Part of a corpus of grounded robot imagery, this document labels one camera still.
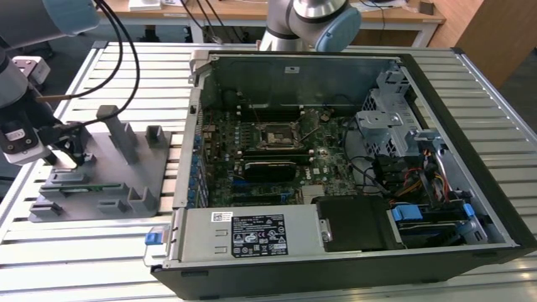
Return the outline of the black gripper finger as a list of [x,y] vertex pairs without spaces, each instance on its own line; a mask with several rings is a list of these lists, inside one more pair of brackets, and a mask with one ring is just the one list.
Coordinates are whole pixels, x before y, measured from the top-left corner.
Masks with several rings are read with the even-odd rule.
[[85,147],[91,134],[81,123],[60,126],[57,149],[72,159],[76,166],[85,163]]
[[[41,127],[39,129],[39,139],[45,147],[51,146],[53,150],[60,150],[63,148],[63,127]],[[55,165],[57,162],[57,156],[53,152],[49,152],[49,154],[45,155],[43,159],[49,165]]]

